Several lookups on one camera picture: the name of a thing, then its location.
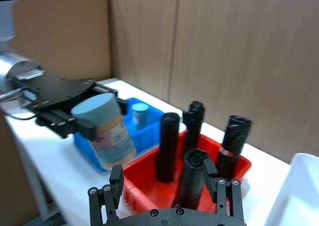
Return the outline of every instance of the black cylinder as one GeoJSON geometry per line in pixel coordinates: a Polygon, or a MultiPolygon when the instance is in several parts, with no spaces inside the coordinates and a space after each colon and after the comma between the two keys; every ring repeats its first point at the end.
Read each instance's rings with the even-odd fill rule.
{"type": "Polygon", "coordinates": [[[199,101],[193,101],[189,110],[183,112],[183,123],[186,125],[186,135],[181,150],[181,158],[188,150],[197,148],[205,108],[199,101]]]}
{"type": "Polygon", "coordinates": [[[209,159],[209,156],[205,151],[200,149],[189,150],[184,155],[184,165],[179,177],[172,208],[197,209],[204,186],[202,172],[204,159],[209,159]]]}
{"type": "Polygon", "coordinates": [[[230,180],[235,176],[235,166],[250,131],[252,122],[241,116],[229,117],[223,143],[219,148],[216,168],[220,177],[230,180]]]}
{"type": "Polygon", "coordinates": [[[156,177],[160,182],[174,179],[179,120],[176,113],[165,113],[160,119],[160,144],[155,159],[156,177]]]}

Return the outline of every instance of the black cable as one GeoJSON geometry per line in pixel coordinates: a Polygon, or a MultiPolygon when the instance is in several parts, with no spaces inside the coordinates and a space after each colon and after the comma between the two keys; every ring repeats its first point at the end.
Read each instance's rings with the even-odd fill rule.
{"type": "Polygon", "coordinates": [[[36,115],[32,115],[31,117],[28,117],[28,118],[19,118],[19,117],[15,117],[13,115],[10,115],[8,113],[6,113],[1,107],[0,107],[0,112],[3,114],[3,115],[7,115],[9,117],[11,117],[12,119],[15,119],[15,120],[31,120],[33,118],[36,117],[36,115]]]}

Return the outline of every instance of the white table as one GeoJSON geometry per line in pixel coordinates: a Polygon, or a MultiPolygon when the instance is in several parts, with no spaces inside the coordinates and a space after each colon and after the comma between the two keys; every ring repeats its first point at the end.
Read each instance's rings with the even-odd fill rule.
{"type": "MultiPolygon", "coordinates": [[[[123,99],[136,97],[163,112],[176,112],[181,115],[179,109],[123,81],[111,79],[101,83],[117,89],[119,97],[123,99]]],[[[3,106],[12,113],[24,111],[14,102],[3,106]]],[[[17,115],[27,117],[31,114],[17,115]]],[[[34,120],[18,121],[7,117],[7,122],[16,138],[42,218],[49,218],[57,210],[51,210],[51,205],[46,205],[39,178],[68,224],[90,225],[87,191],[90,187],[101,188],[107,184],[109,173],[101,173],[94,169],[75,148],[72,136],[60,139],[47,128],[37,126],[34,120]]],[[[201,132],[217,142],[221,142],[224,135],[223,131],[206,123],[203,124],[201,132]]],[[[247,172],[242,184],[245,223],[248,226],[262,226],[290,165],[249,144],[245,144],[242,155],[252,163],[252,168],[247,172]]],[[[121,200],[117,213],[123,218],[132,212],[121,200]]]]}

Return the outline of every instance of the metal screw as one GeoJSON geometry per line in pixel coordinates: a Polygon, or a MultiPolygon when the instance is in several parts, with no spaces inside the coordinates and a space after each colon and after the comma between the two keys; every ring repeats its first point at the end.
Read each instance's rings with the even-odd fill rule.
{"type": "Polygon", "coordinates": [[[233,180],[232,183],[233,183],[234,185],[239,185],[238,180],[233,180]]]}
{"type": "Polygon", "coordinates": [[[94,194],[96,192],[96,189],[90,189],[90,194],[94,194]]]}
{"type": "Polygon", "coordinates": [[[159,215],[159,212],[157,210],[151,210],[150,214],[152,217],[156,217],[157,215],[159,215]]]}
{"type": "Polygon", "coordinates": [[[176,209],[176,213],[178,215],[183,215],[184,214],[184,210],[182,208],[178,208],[178,209],[176,209]]]}
{"type": "Polygon", "coordinates": [[[225,180],[224,180],[224,179],[219,179],[218,182],[219,182],[220,184],[224,184],[224,183],[225,183],[225,180]]]}
{"type": "Polygon", "coordinates": [[[111,187],[107,185],[107,186],[105,186],[105,187],[103,188],[103,190],[104,190],[104,191],[109,191],[110,188],[111,188],[111,187]]]}

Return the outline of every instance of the table leg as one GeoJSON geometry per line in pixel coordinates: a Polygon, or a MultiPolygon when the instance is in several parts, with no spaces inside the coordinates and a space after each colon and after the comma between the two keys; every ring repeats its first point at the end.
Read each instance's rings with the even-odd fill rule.
{"type": "Polygon", "coordinates": [[[33,163],[31,162],[29,156],[25,152],[24,148],[21,146],[21,144],[18,142],[18,140],[15,141],[16,146],[18,149],[18,152],[20,154],[20,158],[22,160],[22,164],[24,166],[24,170],[26,172],[26,176],[28,178],[28,181],[31,186],[31,190],[33,192],[33,196],[37,205],[37,208],[39,210],[41,219],[43,221],[51,218],[55,214],[59,212],[58,208],[55,206],[54,203],[47,202],[45,198],[44,188],[41,184],[39,175],[34,168],[33,163]]]}

